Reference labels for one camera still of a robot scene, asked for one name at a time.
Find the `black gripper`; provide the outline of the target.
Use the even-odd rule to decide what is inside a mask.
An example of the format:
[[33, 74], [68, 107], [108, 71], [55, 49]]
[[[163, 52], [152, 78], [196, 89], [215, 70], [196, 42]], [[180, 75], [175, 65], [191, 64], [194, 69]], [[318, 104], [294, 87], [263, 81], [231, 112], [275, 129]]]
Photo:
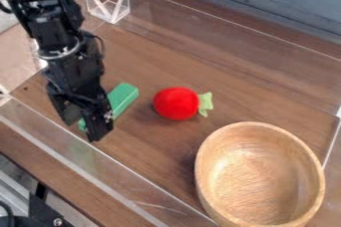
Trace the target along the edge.
[[103, 40], [77, 35], [48, 42], [41, 59], [48, 63], [48, 97], [61, 121], [72, 125], [83, 117], [88, 141], [99, 141], [113, 129], [113, 112], [101, 86]]

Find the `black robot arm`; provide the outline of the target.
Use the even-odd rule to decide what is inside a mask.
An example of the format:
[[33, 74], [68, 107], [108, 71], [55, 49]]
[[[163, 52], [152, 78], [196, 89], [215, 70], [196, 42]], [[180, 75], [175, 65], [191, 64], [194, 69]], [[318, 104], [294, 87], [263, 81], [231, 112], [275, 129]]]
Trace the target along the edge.
[[81, 29], [84, 16], [75, 0], [5, 0], [0, 10], [15, 15], [37, 45], [47, 94], [64, 124], [85, 123], [89, 141], [113, 129], [112, 108], [101, 86], [104, 42]]

